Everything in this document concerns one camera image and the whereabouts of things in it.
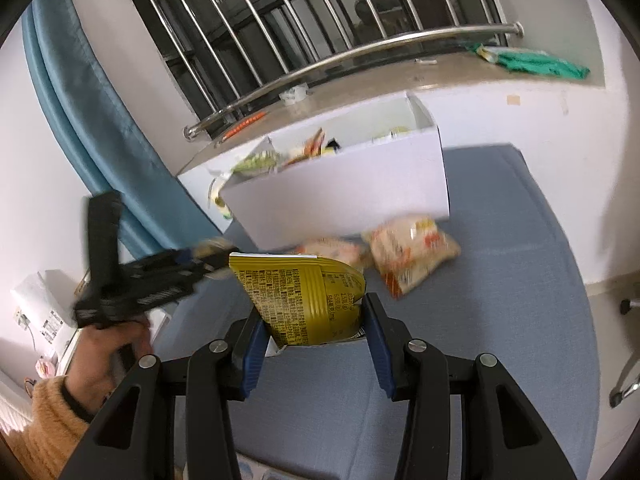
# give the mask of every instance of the bed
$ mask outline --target bed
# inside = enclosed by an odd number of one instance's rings
[[[585,479],[598,421],[600,373],[589,303],[558,221],[510,145],[444,150],[450,219],[441,227],[462,246],[417,290],[393,300],[366,273],[392,317],[443,352],[497,355]],[[225,234],[255,248],[239,225]],[[246,316],[235,279],[205,282],[184,300],[156,342],[162,359],[188,355]],[[393,478],[405,402],[379,388],[366,341],[289,348],[265,360],[257,389],[233,402],[236,449],[304,478]],[[176,457],[184,461],[178,406]],[[452,397],[450,478],[460,478],[458,400]]]

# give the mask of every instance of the chair caster wheel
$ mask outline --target chair caster wheel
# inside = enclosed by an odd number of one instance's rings
[[[612,408],[615,408],[620,402],[622,402],[622,392],[617,392],[609,397],[609,406]]]
[[[631,311],[631,301],[630,300],[622,300],[620,301],[620,314],[623,316],[628,314]]]

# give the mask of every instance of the wall outlet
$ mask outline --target wall outlet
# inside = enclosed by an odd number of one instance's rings
[[[14,321],[18,324],[18,326],[22,327],[23,330],[27,330],[29,326],[29,319],[22,313],[20,307],[17,307],[15,309]]]

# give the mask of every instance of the green cloth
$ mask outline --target green cloth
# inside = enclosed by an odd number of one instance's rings
[[[485,59],[478,53],[478,49],[481,47],[482,45],[475,46],[473,51]],[[553,75],[570,79],[584,79],[590,72],[585,66],[576,65],[565,59],[541,52],[508,48],[491,50],[491,52],[495,54],[494,57],[497,57],[496,64],[505,67],[510,72]]]

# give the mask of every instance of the pink object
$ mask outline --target pink object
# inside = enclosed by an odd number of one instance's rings
[[[36,361],[36,372],[41,379],[49,379],[56,376],[56,365],[48,359],[41,357]]]

